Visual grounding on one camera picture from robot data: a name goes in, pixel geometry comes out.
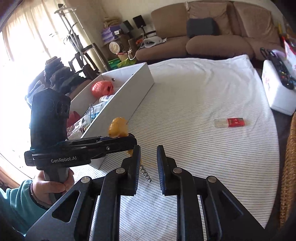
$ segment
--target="wicker basket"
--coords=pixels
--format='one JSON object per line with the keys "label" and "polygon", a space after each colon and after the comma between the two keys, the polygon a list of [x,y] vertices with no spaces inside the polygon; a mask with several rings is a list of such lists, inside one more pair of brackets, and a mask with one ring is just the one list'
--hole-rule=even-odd
{"label": "wicker basket", "polygon": [[282,226],[296,201],[296,115],[292,118],[290,135],[287,143],[286,160],[281,183],[280,226]]}

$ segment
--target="striped tablecloth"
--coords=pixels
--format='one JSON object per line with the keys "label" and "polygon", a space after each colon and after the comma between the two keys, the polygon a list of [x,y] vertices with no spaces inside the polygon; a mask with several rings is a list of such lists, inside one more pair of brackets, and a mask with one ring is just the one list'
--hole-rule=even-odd
{"label": "striped tablecloth", "polygon": [[[248,56],[212,61],[172,59],[150,65],[155,84],[129,121],[152,178],[140,175],[137,194],[121,198],[121,240],[175,240],[176,197],[161,195],[156,147],[198,177],[216,176],[265,227],[274,203],[279,146],[262,82]],[[246,125],[215,128],[215,119]],[[104,176],[125,153],[106,157],[99,170],[73,168],[75,179]]]}

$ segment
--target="gray handle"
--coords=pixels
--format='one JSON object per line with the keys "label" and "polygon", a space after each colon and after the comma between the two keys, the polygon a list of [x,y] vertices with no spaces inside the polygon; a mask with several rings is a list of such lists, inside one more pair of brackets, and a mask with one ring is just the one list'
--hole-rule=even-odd
{"label": "gray handle", "polygon": [[[64,183],[68,179],[69,168],[62,167],[59,169],[47,169],[44,170],[44,178],[46,181],[53,181],[58,183]],[[50,193],[49,198],[54,204],[59,198],[61,198],[63,193]]]}

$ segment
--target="metal rivet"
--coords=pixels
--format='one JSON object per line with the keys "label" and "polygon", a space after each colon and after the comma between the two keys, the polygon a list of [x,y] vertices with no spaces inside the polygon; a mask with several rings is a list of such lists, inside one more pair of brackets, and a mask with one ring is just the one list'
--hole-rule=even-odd
{"label": "metal rivet", "polygon": [[207,180],[208,180],[209,182],[211,182],[211,183],[215,183],[215,182],[217,181],[217,178],[215,178],[214,176],[209,176],[209,177],[207,178]]}
{"label": "metal rivet", "polygon": [[91,179],[89,177],[83,177],[81,178],[82,183],[88,183]]}
{"label": "metal rivet", "polygon": [[175,167],[175,168],[173,169],[173,172],[174,172],[174,173],[181,173],[181,172],[182,172],[182,169],[179,168],[179,167]]}
{"label": "metal rivet", "polygon": [[116,169],[116,173],[118,173],[118,174],[122,174],[124,172],[125,172],[125,169],[122,167]]}

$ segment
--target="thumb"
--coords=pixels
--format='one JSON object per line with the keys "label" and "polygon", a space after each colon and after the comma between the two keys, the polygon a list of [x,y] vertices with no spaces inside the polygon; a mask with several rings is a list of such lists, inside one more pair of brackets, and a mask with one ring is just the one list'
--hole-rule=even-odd
{"label": "thumb", "polygon": [[66,189],[64,184],[52,181],[40,181],[39,186],[43,193],[59,193]]}

